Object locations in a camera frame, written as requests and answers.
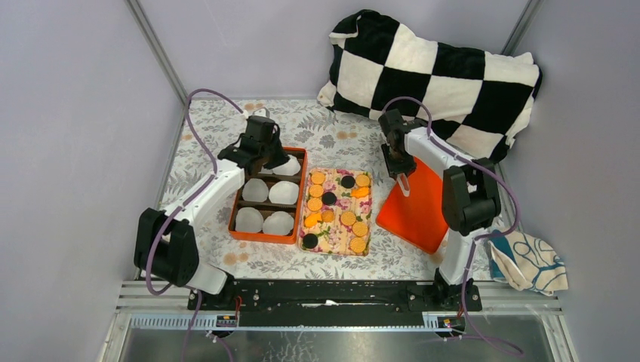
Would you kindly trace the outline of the orange box lid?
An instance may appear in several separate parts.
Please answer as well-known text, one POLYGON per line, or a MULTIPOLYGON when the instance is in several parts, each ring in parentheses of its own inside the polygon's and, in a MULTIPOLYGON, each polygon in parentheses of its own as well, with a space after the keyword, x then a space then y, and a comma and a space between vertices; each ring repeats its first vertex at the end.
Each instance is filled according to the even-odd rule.
POLYGON ((439 249, 448 231, 442 215, 442 180, 422 161, 408 177, 410 194, 405 197, 394 185, 380 208, 376 224, 428 254, 439 249))

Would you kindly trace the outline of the orange cookie box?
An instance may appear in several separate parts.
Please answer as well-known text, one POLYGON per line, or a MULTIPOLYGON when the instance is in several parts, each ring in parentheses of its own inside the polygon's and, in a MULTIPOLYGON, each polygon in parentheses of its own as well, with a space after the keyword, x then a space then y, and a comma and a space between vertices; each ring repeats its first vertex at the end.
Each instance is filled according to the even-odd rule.
POLYGON ((307 152, 285 148, 289 162, 264 169, 237 192, 228 230, 240 241, 292 245, 297 238, 307 152))

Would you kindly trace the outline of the floral cookie tray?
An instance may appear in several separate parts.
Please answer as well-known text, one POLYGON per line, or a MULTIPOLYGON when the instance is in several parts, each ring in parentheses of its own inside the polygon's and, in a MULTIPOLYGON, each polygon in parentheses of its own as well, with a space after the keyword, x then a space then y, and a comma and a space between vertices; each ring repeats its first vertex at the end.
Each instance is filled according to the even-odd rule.
POLYGON ((373 181, 371 174, 366 171, 333 168, 311 169, 306 176, 306 188, 303 194, 302 203, 302 225, 297 238, 297 246, 302 251, 310 253, 323 253, 338 256, 367 256, 369 254, 369 244, 371 239, 371 217, 373 210, 372 187, 373 181), (311 212, 307 208, 306 203, 311 198, 309 195, 309 187, 313 183, 310 180, 310 175, 316 171, 326 174, 326 180, 322 186, 325 192, 333 192, 337 196, 337 202, 332 206, 323 205, 322 209, 318 212, 311 212), (350 193, 357 189, 358 186, 355 185, 352 189, 345 189, 340 185, 340 180, 344 175, 352 175, 355 178, 361 173, 366 173, 371 178, 371 186, 369 187, 371 189, 371 193, 365 198, 352 198, 350 193), (325 210, 334 211, 335 219, 333 222, 319 222, 310 229, 304 227, 303 221, 308 215, 311 213, 322 213, 325 210), (344 226, 340 223, 340 215, 345 211, 353 212, 357 216, 357 222, 366 222, 368 224, 368 234, 363 237, 367 242, 367 246, 363 253, 353 253, 349 250, 349 242, 353 238, 356 238, 356 236, 352 233, 352 226, 344 226), (318 246, 312 250, 305 250, 301 245, 302 237, 308 233, 313 233, 318 236, 318 246))

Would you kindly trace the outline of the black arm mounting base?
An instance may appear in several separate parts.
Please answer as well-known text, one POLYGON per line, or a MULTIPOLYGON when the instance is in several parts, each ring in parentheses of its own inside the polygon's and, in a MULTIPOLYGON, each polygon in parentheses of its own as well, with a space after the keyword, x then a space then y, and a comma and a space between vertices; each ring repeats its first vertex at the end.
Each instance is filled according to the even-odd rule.
POLYGON ((228 311, 240 327, 417 327, 425 312, 481 311, 477 286, 440 281, 235 279, 216 295, 190 293, 187 308, 228 311))

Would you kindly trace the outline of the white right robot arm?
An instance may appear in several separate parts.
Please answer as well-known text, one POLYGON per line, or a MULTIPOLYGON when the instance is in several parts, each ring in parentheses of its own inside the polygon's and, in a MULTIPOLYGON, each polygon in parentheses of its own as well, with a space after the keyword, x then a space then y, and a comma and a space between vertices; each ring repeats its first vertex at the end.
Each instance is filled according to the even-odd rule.
POLYGON ((386 138, 381 146, 386 169, 405 197, 421 191, 408 180, 418 161, 442 181, 441 210, 448 226, 448 246, 438 271, 444 283, 434 288, 432 298, 437 307, 450 311, 463 300, 458 285, 466 283, 475 238, 487 234, 500 214, 498 187, 503 182, 493 162, 473 160, 448 145, 431 130, 430 120, 406 121, 393 109, 385 111, 379 123, 386 138))

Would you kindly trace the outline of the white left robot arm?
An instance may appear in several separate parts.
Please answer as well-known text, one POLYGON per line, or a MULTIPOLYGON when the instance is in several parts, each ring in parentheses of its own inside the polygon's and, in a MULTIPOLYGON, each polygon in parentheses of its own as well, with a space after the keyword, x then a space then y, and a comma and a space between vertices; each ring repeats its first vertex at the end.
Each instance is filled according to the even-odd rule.
POLYGON ((142 212, 134 265, 146 276, 204 292, 205 300, 217 310, 230 307, 234 290, 226 284, 229 274, 201 259, 195 234, 247 180, 263 168, 288 162, 279 136, 280 128, 272 119, 248 116, 245 131, 212 158, 212 169, 186 195, 164 210, 142 212))

